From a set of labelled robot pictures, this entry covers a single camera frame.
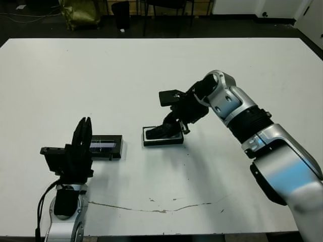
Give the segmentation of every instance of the dark floor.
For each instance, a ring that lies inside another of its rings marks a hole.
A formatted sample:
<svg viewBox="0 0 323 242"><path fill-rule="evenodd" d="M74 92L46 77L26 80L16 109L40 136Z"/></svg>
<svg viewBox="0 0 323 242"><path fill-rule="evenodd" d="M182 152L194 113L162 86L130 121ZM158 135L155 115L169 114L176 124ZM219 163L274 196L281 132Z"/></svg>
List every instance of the dark floor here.
<svg viewBox="0 0 323 242"><path fill-rule="evenodd" d="M24 15L47 15L53 9L15 10L17 4L10 0L0 0L0 13ZM62 16L45 17L32 23L16 23L5 18L27 22L37 18L0 14L0 46L9 38L143 38L143 17L131 17L130 29L121 33L116 28L113 16L103 17L100 29L86 28L69 31ZM290 24L255 23L253 19L219 20L212 17L190 18L157 17L149 18L145 38L231 38L231 37L283 37L301 38L320 58L323 51L299 30Z"/></svg>

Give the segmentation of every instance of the floor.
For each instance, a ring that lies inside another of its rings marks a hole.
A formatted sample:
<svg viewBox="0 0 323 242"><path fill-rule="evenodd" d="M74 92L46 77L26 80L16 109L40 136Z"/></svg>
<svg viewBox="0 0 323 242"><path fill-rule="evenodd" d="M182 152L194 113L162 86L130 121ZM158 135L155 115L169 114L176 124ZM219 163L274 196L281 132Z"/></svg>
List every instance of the floor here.
<svg viewBox="0 0 323 242"><path fill-rule="evenodd" d="M17 4L11 0L0 0L0 13L12 13L23 15L47 15L52 9L15 10ZM52 14L59 14L59 10L54 10ZM143 38L142 17L131 17L130 29L121 33L116 28L115 19L103 17L100 29L83 28L76 31L68 31L65 21L61 15L53 17L44 17L31 23L17 23L15 21L27 22L37 20L37 18L22 17L15 15L0 14L0 46L9 38ZM301 38L321 59L323 51L310 41L300 31L289 24L275 23L255 23L253 19L214 19L209 17L200 17L193 20L193 26L190 27L190 19L175 17L157 17L148 19L145 38L228 38L228 37L284 37ZM181 236L184 241L221 241L221 242L243 242L243 241L302 241L298 232L275 233L275 234L238 234L238 235L199 235L199 236ZM91 242L97 240L109 241L151 241L151 240L178 240L178 236L137 236L132 238L99 238L89 239ZM2 241L31 241L31 238L1 238Z"/></svg>

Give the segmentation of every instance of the door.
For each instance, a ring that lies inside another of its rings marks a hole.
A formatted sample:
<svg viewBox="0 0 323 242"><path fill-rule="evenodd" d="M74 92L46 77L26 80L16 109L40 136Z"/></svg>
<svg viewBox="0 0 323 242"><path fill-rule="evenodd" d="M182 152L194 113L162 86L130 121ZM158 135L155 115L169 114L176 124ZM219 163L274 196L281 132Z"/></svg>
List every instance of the door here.
<svg viewBox="0 0 323 242"><path fill-rule="evenodd" d="M295 27L323 49L323 0L313 0Z"/></svg>

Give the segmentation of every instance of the black cable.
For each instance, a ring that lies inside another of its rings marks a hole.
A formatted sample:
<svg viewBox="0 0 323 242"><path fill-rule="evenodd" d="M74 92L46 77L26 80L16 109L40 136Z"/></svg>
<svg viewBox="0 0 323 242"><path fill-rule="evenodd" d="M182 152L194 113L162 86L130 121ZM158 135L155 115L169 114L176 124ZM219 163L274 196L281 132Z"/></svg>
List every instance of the black cable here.
<svg viewBox="0 0 323 242"><path fill-rule="evenodd" d="M61 180L58 179L57 181L53 182L52 184L49 185L49 187L46 189L44 194L41 196L38 206L37 206L37 227L35 229L35 240L36 242L41 242L41 236L40 236L40 220L41 220L41 214L42 214L42 208L45 200L46 194L53 189L56 185L60 184Z"/></svg>

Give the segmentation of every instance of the cable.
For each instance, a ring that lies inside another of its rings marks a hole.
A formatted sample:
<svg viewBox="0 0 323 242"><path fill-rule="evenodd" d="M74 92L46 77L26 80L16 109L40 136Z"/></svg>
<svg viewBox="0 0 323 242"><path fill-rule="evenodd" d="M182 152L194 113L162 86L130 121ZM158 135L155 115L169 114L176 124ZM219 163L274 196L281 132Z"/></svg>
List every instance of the cable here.
<svg viewBox="0 0 323 242"><path fill-rule="evenodd" d="M0 13L0 14L8 14L8 15L15 15L15 16L23 16L23 17L46 17L51 15L22 15L22 14L10 14L10 13Z"/></svg>
<svg viewBox="0 0 323 242"><path fill-rule="evenodd" d="M38 20L40 20L40 19L43 19L43 18L45 18L45 17L58 16L58 15L60 15L60 14L48 15L48 16L44 16L44 17L41 17L41 18L39 18L39 19L32 20L32 21L27 21L27 22L17 21L17 20L14 20L14 19L10 18L10 17L7 17L7 16L1 16L1 15L0 15L0 17L10 19L11 21L14 21L14 22L16 22L16 23L27 24L27 23L36 22L36 21L38 21Z"/></svg>
<svg viewBox="0 0 323 242"><path fill-rule="evenodd" d="M16 22L16 23L27 24L27 23L36 22L36 21L38 21L38 20L40 20L40 19L43 19L43 18L45 18L45 17L51 17L51 16L58 16L58 15L60 15L60 13L59 13L59 14L52 14L52 12L54 12L54 11L56 11L56 10L57 10L57 9L54 9L54 10L53 10L53 11L51 11L49 14L47 14L47 15L41 15L41 16L37 16L37 15L19 15L19 14L0 13L0 17L10 19L11 21L14 21L14 22ZM9 15L23 16L23 17L40 17L40 18L38 18L38 19L36 19L36 20L32 20L32 21L23 22L23 21L17 21L17 20L14 20L14 19L12 19L12 18L10 18L10 17L7 17L7 16L2 16L1 14L9 14Z"/></svg>
<svg viewBox="0 0 323 242"><path fill-rule="evenodd" d="M37 227L35 229L35 240L36 240L36 242L41 242L41 236L40 236L40 220L41 220L42 208L43 208L44 201L45 201L45 196L46 196L46 194L51 189L53 189L56 185L58 185L60 183L61 183L61 180L58 179L57 181L55 181L52 184L50 184L49 187L46 189L46 191L41 196L41 198L40 198L40 200L38 202L38 206L37 206Z"/></svg>

